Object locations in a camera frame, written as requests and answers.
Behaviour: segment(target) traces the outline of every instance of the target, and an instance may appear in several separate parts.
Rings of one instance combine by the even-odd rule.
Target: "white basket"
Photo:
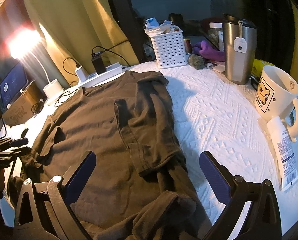
[[[182,31],[151,37],[159,68],[187,65]]]

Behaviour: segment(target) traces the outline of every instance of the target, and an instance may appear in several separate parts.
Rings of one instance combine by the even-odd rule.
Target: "white lamp base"
[[[47,96],[47,104],[57,100],[63,93],[64,89],[57,79],[51,81],[44,87],[44,92]]]

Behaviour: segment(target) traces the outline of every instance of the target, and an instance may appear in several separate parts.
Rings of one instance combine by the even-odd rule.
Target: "mug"
[[[295,108],[296,120],[287,126],[293,142],[298,136],[298,84],[292,76],[276,66],[263,67],[255,99],[258,113],[266,120],[279,116],[283,121]]]

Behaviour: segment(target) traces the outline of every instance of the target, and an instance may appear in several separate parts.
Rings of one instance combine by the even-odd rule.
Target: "blue gripper pad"
[[[209,152],[203,152],[200,154],[199,165],[207,178],[213,192],[215,193],[218,201],[225,205],[228,205],[231,200],[231,188],[225,178],[221,175],[219,169],[221,165],[216,161]]]
[[[66,186],[66,204],[75,203],[96,167],[96,155],[90,152]]]

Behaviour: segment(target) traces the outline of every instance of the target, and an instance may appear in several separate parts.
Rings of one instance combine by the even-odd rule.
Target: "white power strip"
[[[122,66],[117,62],[112,64],[109,67],[106,67],[106,72],[98,75],[96,72],[88,76],[88,79],[84,82],[79,82],[79,88],[86,87],[90,88],[93,87],[111,77],[114,77],[118,74],[122,73]]]

